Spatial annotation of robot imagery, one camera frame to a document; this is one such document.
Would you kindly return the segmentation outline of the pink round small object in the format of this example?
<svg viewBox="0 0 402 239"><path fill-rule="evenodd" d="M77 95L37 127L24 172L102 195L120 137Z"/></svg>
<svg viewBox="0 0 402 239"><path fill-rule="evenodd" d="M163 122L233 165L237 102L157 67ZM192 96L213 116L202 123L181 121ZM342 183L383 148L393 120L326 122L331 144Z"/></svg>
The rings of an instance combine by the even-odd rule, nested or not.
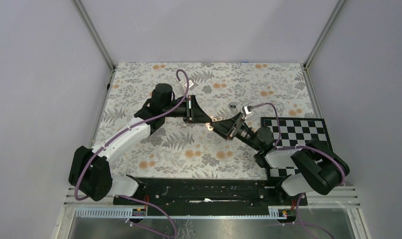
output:
<svg viewBox="0 0 402 239"><path fill-rule="evenodd" d="M207 128L209 131L213 131L214 128L211 126L211 123L216 122L217 120L218 120L217 118L212 117L210 122L205 123L206 128Z"/></svg>

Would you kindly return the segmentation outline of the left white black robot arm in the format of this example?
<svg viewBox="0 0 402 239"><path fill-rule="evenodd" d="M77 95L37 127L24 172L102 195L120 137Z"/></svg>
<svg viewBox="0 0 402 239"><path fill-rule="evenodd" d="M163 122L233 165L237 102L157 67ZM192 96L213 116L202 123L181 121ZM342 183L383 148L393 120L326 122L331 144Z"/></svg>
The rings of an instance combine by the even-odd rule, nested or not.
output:
<svg viewBox="0 0 402 239"><path fill-rule="evenodd" d="M134 118L117 134L91 148L79 147L69 174L78 201L91 198L99 201L107 195L125 196L133 205L143 201L144 192L130 176L114 176L111 166L126 152L162 127L166 117L182 118L186 123L211 123L212 119L200 108L194 95L174 97L172 86L155 86L151 98L137 111Z"/></svg>

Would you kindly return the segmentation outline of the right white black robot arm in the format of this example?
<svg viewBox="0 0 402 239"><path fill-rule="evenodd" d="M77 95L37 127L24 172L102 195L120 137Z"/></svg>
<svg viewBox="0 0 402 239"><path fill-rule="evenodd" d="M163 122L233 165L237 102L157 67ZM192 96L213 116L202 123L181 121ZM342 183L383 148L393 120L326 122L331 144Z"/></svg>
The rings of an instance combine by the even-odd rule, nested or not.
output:
<svg viewBox="0 0 402 239"><path fill-rule="evenodd" d="M327 195L350 173L347 163L333 151L323 119L262 117L261 127L253 130L239 113L213 121L211 127L225 140L237 138L253 148L257 165L282 178L275 192L282 205L301 193Z"/></svg>

